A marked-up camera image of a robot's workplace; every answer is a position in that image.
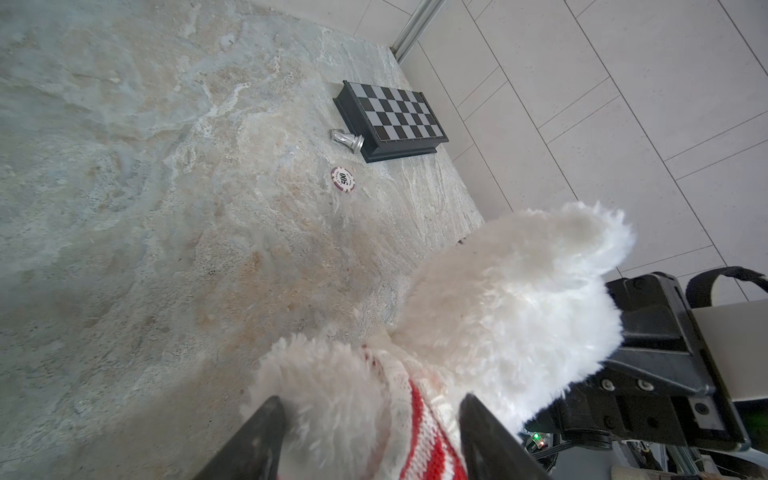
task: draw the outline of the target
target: silver chess piece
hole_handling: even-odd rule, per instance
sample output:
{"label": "silver chess piece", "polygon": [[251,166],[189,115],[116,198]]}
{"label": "silver chess piece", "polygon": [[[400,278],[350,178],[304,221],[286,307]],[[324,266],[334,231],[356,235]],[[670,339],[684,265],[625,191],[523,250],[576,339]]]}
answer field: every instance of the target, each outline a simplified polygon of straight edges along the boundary
{"label": "silver chess piece", "polygon": [[345,144],[354,154],[360,153],[362,143],[365,141],[365,138],[362,135],[356,137],[353,134],[348,134],[344,130],[339,129],[331,130],[331,139],[340,144]]}

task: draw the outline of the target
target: folding chess box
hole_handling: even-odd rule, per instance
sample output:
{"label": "folding chess box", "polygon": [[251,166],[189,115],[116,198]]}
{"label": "folding chess box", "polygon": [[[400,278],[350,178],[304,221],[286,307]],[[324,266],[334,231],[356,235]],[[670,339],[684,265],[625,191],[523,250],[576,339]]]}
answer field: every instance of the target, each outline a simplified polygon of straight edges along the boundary
{"label": "folding chess box", "polygon": [[333,102],[350,133],[362,135],[362,157],[369,164],[393,158],[434,154],[448,141],[445,131],[417,91],[344,81]]}

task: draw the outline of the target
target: black strap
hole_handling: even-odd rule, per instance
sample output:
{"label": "black strap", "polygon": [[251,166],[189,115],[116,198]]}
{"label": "black strap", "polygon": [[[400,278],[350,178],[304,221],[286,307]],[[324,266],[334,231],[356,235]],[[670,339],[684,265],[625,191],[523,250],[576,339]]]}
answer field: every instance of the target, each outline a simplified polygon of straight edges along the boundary
{"label": "black strap", "polygon": [[685,298],[690,308],[712,306],[712,285],[720,275],[731,276],[743,282],[752,282],[768,293],[768,280],[762,273],[742,266],[722,266],[707,272],[702,272],[690,279],[685,289]]}

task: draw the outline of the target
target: checkered pattern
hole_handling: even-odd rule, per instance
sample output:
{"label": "checkered pattern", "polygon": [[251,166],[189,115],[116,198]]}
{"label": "checkered pattern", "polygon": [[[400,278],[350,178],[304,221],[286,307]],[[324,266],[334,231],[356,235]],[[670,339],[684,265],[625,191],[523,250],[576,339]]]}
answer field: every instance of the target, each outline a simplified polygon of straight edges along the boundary
{"label": "checkered pattern", "polygon": [[419,92],[375,85],[349,85],[380,140],[445,138],[435,115]]}

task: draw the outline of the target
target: white stuffed animal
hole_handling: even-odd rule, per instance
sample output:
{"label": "white stuffed animal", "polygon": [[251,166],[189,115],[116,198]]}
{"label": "white stuffed animal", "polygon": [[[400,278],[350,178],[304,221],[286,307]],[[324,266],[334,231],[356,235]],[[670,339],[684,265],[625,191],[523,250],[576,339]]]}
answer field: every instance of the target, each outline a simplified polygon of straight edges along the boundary
{"label": "white stuffed animal", "polygon": [[621,343],[601,275],[634,243],[620,211],[566,204],[489,222],[414,276],[362,347],[299,335],[261,359],[246,418],[286,407],[282,480],[466,478],[456,412],[474,393],[519,432]]}

